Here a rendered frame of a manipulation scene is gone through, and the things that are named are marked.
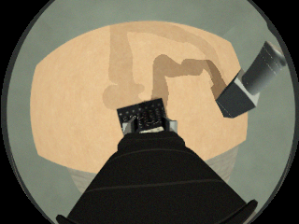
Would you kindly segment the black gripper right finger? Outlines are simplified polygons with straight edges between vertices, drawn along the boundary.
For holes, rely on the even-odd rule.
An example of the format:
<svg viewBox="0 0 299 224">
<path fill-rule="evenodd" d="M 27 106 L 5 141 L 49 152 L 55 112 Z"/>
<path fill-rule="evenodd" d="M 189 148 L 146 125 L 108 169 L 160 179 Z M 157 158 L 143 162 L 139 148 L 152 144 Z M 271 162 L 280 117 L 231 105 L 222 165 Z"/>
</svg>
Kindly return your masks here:
<svg viewBox="0 0 299 224">
<path fill-rule="evenodd" d="M 178 121 L 177 120 L 171 120 L 167 117 L 162 117 L 162 127 L 165 131 L 173 131 L 175 133 L 178 133 Z"/>
</svg>

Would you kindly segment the black lighting desk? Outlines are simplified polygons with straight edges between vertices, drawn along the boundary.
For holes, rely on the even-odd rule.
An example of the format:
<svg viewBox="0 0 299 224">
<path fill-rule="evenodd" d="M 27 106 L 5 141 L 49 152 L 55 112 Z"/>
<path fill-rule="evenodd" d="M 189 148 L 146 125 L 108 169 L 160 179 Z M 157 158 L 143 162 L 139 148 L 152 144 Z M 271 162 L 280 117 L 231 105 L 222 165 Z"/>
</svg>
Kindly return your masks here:
<svg viewBox="0 0 299 224">
<path fill-rule="evenodd" d="M 164 132 L 162 116 L 166 116 L 166 113 L 163 98 L 128 105 L 116 110 L 121 126 L 124 122 L 137 118 L 138 128 L 136 133 Z"/>
</svg>

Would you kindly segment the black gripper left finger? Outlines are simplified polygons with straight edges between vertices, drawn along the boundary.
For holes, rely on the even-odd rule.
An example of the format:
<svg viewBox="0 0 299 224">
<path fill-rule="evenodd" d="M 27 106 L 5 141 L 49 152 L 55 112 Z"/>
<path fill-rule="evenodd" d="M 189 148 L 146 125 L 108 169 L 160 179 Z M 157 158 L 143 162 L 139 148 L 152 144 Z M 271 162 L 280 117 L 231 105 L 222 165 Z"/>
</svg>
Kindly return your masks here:
<svg viewBox="0 0 299 224">
<path fill-rule="evenodd" d="M 137 126 L 137 118 L 132 118 L 128 122 L 124 122 L 122 124 L 123 128 L 123 136 L 125 136 L 127 133 L 135 133 L 138 126 Z"/>
</svg>

